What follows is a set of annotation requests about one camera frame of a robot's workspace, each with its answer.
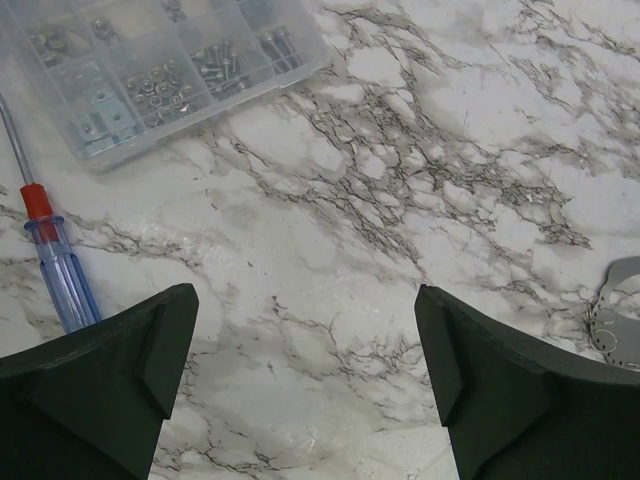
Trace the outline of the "silver metal keyring holder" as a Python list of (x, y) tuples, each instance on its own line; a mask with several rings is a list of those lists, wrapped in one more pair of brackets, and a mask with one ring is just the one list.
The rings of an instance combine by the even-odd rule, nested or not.
[(638, 274), (638, 256), (613, 261), (588, 310), (592, 347), (603, 355), (607, 364), (634, 371), (639, 370), (639, 321), (615, 311), (610, 297), (617, 286)]

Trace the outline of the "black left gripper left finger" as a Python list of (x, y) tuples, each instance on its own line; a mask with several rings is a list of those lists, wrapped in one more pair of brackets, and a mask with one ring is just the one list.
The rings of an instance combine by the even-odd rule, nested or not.
[(178, 284), (3, 357), (2, 478), (148, 478), (198, 308), (195, 288)]

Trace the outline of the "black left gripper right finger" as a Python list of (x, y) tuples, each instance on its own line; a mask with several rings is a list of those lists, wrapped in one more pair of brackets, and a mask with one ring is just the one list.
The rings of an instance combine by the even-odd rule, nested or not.
[(415, 316), (462, 479), (636, 479), (639, 375), (423, 285)]

